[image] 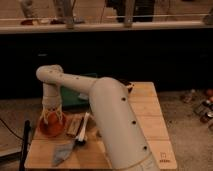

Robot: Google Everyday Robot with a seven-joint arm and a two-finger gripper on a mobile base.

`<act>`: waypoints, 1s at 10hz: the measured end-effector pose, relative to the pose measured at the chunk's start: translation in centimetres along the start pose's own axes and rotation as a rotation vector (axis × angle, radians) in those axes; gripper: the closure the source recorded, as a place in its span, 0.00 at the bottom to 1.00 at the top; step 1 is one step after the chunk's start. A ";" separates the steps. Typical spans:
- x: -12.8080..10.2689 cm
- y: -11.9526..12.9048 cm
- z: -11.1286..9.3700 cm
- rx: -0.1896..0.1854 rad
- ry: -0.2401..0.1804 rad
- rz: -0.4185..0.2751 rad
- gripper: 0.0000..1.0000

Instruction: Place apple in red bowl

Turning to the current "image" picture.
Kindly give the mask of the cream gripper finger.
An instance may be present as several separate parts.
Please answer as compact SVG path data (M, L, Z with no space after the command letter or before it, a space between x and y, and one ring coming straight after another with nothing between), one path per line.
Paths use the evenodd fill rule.
M56 109L56 116L57 116L59 122L62 122L63 112L62 112L62 109L60 107Z
M46 111L45 108L42 109L40 119L41 119L45 124L48 124L48 121L47 121L47 111Z

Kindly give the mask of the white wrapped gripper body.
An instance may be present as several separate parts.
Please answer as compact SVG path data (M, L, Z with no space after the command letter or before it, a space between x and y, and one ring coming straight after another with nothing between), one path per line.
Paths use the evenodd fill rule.
M42 105L44 109L57 109L61 106L60 87L53 84L43 84Z

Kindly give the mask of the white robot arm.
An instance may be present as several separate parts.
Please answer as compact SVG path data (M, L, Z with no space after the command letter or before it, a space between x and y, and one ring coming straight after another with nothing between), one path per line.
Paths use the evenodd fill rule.
M110 77L94 78L63 72L60 65L41 66L36 77L43 82L42 119L56 110L62 120L60 86L88 96L111 167L116 171L160 171L128 100L128 89Z

